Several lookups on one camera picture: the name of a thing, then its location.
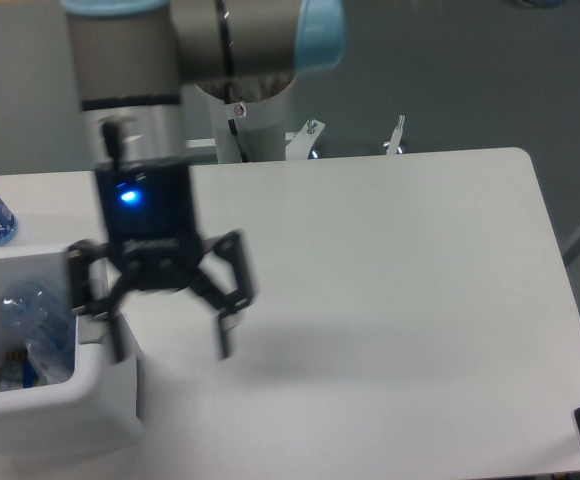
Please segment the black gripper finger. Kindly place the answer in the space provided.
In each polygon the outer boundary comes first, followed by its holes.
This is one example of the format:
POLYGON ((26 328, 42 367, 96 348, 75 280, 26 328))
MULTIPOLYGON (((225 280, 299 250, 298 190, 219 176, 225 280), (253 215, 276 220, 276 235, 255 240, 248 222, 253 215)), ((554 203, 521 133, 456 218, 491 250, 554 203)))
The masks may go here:
POLYGON ((235 288, 225 293, 200 266, 194 270, 189 288, 215 309, 219 354, 225 360, 232 354, 230 332, 238 324, 237 316, 253 303, 257 293, 241 230, 210 239, 207 244, 211 253, 231 266, 235 288))
POLYGON ((126 355, 120 323, 119 306, 125 295, 134 289, 138 277, 138 264, 131 262, 122 271, 110 293, 96 299, 91 288, 90 266, 106 259, 107 244, 95 244, 80 240, 66 250, 68 280, 70 285, 71 309, 76 316, 92 316, 97 322, 105 323, 111 337, 114 360, 123 362, 126 355))

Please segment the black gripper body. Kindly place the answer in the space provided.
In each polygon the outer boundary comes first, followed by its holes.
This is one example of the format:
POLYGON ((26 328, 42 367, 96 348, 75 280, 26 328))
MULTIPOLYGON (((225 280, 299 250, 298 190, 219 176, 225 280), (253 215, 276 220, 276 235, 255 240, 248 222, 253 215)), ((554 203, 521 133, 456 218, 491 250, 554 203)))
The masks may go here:
POLYGON ((101 162, 94 176, 107 257, 129 290, 187 288, 205 255, 190 162, 182 157, 101 162))

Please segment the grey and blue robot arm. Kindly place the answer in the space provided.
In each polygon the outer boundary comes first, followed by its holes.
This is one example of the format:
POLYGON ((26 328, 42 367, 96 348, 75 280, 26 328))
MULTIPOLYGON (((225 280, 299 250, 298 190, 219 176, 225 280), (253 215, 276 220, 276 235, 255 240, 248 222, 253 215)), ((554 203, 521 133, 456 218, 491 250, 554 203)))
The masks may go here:
POLYGON ((190 290, 216 312, 220 353, 256 296, 244 235, 200 235, 177 117, 186 84, 234 83, 336 65, 339 1, 66 1, 81 110, 107 240, 67 249, 72 309, 127 355, 120 305, 131 292, 190 290))

